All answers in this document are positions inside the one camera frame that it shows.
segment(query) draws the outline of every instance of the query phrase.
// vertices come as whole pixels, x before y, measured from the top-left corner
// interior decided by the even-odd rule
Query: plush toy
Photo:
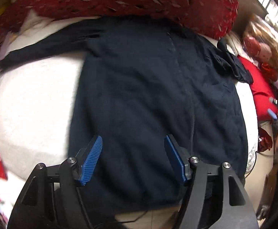
[[[267,63],[272,57],[272,51],[269,45],[259,43],[254,37],[249,35],[244,37],[243,44],[248,55],[260,63]]]

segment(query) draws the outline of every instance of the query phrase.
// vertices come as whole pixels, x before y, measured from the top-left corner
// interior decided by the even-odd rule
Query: red cushion
[[[264,79],[260,70],[253,63],[245,58],[242,58],[241,56],[238,56],[238,58],[244,65],[245,69],[251,73],[254,80],[254,82],[250,85],[250,88],[254,97],[258,121],[271,120],[271,117],[267,113],[268,108],[278,115],[278,108],[269,102],[270,97],[275,97],[271,86]]]

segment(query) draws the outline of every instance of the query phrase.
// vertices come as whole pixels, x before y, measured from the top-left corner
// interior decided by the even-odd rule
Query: metal screw
[[[225,162],[225,163],[223,163],[223,167],[226,169],[229,169],[231,167],[231,165],[230,165],[230,163]]]
[[[40,163],[40,164],[38,164],[38,165],[36,165],[36,169],[42,169],[43,167],[45,167],[45,164],[43,164],[43,163]]]
[[[200,161],[200,159],[198,157],[191,157],[190,160],[193,163],[198,163]]]
[[[76,162],[76,158],[75,158],[75,157],[69,157],[69,158],[67,159],[67,162],[68,162],[69,164],[74,164],[74,163]]]

